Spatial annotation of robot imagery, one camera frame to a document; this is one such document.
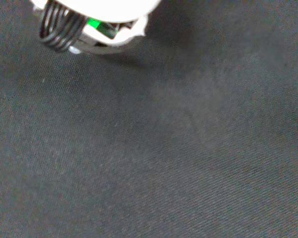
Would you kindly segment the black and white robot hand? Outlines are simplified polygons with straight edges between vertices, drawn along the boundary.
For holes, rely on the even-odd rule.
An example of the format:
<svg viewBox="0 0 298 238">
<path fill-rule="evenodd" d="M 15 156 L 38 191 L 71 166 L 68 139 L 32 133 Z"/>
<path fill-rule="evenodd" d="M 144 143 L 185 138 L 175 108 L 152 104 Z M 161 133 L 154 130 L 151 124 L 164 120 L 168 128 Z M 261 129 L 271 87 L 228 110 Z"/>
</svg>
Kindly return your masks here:
<svg viewBox="0 0 298 238">
<path fill-rule="evenodd" d="M 38 38 L 55 51 L 117 54 L 146 35 L 158 0 L 33 0 L 39 17 Z"/>
</svg>

